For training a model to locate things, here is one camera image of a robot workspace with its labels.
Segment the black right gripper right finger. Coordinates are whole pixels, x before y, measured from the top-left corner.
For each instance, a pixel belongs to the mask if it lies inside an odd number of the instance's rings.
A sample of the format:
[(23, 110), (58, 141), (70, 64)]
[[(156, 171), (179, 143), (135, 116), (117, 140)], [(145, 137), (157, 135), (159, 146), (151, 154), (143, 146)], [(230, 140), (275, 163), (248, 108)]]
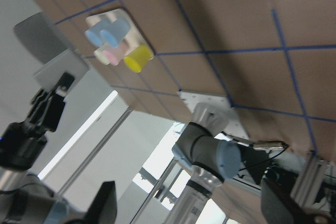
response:
[(274, 181), (261, 181), (260, 208), (267, 223), (335, 223), (321, 211), (301, 208)]

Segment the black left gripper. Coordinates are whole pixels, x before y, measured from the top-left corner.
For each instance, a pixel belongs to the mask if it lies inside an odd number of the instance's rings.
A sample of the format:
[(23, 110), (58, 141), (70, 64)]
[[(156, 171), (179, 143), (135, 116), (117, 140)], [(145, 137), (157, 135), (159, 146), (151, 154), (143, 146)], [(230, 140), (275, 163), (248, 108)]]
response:
[(54, 90), (40, 89), (22, 122), (11, 123), (1, 136), (1, 166), (18, 171), (30, 169), (47, 144), (46, 132), (55, 132), (75, 78), (64, 72)]

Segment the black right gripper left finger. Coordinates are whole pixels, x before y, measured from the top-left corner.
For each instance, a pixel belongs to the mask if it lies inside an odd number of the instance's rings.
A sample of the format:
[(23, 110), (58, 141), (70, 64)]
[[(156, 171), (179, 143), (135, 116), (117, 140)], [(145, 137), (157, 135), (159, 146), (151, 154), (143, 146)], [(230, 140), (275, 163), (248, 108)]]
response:
[(103, 182), (88, 210), (69, 216), (64, 223), (115, 223), (117, 213), (115, 181)]

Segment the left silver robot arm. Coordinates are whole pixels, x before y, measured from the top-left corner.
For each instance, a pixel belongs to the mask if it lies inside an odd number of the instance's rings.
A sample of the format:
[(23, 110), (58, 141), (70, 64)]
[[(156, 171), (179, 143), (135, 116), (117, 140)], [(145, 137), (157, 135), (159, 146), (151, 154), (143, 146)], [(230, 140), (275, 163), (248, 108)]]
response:
[[(40, 89), (27, 118), (1, 136), (1, 223), (115, 223), (115, 182), (102, 183), (89, 209), (80, 212), (28, 172), (47, 144), (46, 132), (57, 129), (74, 82), (65, 72), (50, 89)], [(223, 123), (216, 108), (199, 103), (173, 146), (174, 159), (189, 166), (192, 176), (166, 223), (195, 223), (213, 190), (239, 172), (246, 148), (216, 138)]]

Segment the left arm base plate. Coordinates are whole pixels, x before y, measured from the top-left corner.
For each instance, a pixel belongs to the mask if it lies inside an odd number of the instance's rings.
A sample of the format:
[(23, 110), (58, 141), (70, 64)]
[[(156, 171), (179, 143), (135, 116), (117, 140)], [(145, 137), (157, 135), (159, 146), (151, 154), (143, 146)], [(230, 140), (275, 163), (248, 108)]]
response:
[(249, 140), (238, 113), (227, 96), (180, 90), (178, 96), (192, 114), (191, 122), (207, 129), (212, 136), (221, 132), (231, 137)]

